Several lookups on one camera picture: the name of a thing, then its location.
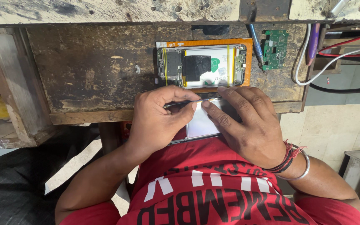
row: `green circuit board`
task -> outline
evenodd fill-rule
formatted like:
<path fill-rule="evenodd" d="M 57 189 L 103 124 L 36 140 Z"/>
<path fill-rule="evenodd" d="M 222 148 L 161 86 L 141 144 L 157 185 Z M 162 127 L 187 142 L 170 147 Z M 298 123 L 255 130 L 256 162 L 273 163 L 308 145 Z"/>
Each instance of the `green circuit board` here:
<path fill-rule="evenodd" d="M 265 48 L 263 49 L 264 70 L 273 70 L 285 67 L 285 55 L 287 54 L 287 30 L 266 31 Z"/>

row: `black bracelet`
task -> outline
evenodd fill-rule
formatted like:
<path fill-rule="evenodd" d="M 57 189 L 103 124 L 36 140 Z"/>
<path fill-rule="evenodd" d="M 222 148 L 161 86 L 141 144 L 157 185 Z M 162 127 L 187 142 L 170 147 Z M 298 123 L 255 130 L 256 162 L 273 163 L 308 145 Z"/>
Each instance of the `black bracelet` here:
<path fill-rule="evenodd" d="M 285 164 L 287 163 L 288 159 L 291 157 L 290 151 L 291 151 L 291 150 L 289 150 L 289 151 L 286 153 L 286 154 L 287 154 L 287 157 L 286 157 L 286 159 L 285 159 L 280 165 L 275 166 L 275 167 L 270 168 L 270 169 L 264 169 L 264 168 L 262 168 L 262 170 L 268 171 L 268 172 L 272 172 L 272 171 L 276 171 L 276 170 L 278 170 L 279 168 L 282 168 L 283 166 L 285 166 Z"/>
<path fill-rule="evenodd" d="M 281 172 L 284 172 L 284 171 L 285 171 L 286 169 L 288 169 L 288 167 L 291 165 L 292 161 L 293 161 L 293 159 L 291 159 L 284 168 L 282 168 L 282 169 L 279 170 L 279 171 L 272 172 L 272 173 L 281 173 Z"/>

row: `worn wooden desk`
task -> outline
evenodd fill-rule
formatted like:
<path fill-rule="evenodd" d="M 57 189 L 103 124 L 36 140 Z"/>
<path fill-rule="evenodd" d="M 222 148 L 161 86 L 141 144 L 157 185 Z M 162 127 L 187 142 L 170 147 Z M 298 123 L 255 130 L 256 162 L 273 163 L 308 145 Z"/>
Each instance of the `worn wooden desk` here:
<path fill-rule="evenodd" d="M 300 112 L 308 86 L 291 75 L 305 24 L 360 27 L 360 0 L 327 18 L 337 2 L 0 0 L 0 93 L 12 119 L 0 122 L 0 148 L 37 146 L 58 124 L 131 120 L 134 96 L 158 87 L 156 41 L 246 38 L 248 23 L 261 40 L 264 30 L 289 30 L 287 66 L 263 74 L 253 57 L 250 85 L 268 94 L 278 113 Z M 206 36 L 193 29 L 212 24 L 229 24 L 230 31 Z M 303 64 L 300 79 L 312 70 Z"/>
<path fill-rule="evenodd" d="M 284 69 L 264 74 L 253 57 L 251 86 L 269 95 L 278 113 L 300 112 L 304 87 L 291 79 L 300 56 L 306 24 L 256 24 L 264 30 L 289 30 Z M 207 36 L 191 25 L 142 26 L 37 26 L 27 28 L 30 44 L 53 124 L 75 124 L 132 119 L 133 100 L 154 83 L 157 41 L 247 38 L 244 24 L 230 25 L 223 36 Z M 141 73 L 136 73 L 138 65 Z M 307 66 L 300 68 L 300 78 Z"/>

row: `screwdriver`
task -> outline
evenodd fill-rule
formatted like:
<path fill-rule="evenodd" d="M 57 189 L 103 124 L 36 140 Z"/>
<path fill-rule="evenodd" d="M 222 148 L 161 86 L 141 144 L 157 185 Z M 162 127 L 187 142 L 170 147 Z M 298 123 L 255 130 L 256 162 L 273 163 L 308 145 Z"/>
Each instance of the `screwdriver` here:
<path fill-rule="evenodd" d="M 253 24 L 248 24 L 247 26 L 249 27 L 249 31 L 251 32 L 251 36 L 252 36 L 252 40 L 253 40 L 253 47 L 255 47 L 256 57 L 259 60 L 259 68 L 262 69 L 263 73 L 266 73 L 266 71 L 262 67 L 263 53 L 262 53 L 262 49 L 260 48 L 260 44 L 256 37 L 255 28 L 253 27 Z"/>

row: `smartphone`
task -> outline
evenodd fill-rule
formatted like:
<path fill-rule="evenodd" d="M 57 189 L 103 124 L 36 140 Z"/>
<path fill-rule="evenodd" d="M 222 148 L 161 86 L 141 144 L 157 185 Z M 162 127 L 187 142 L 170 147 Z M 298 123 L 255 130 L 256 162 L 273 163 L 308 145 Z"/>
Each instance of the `smartphone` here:
<path fill-rule="evenodd" d="M 231 116 L 235 121 L 242 122 L 239 117 L 237 110 L 225 99 L 222 97 L 216 97 L 211 99 L 204 99 L 210 101 L 212 104 L 216 105 L 223 112 Z M 185 143 L 189 141 L 202 140 L 206 138 L 220 136 L 221 133 L 217 127 L 210 120 L 207 112 L 202 108 L 201 104 L 204 100 L 197 101 L 197 108 L 195 109 L 194 117 L 192 120 L 186 124 L 186 126 L 181 129 L 169 145 L 177 143 Z M 189 102 L 174 103 L 167 105 L 168 110 L 171 110 L 174 107 L 174 111 L 184 107 Z"/>

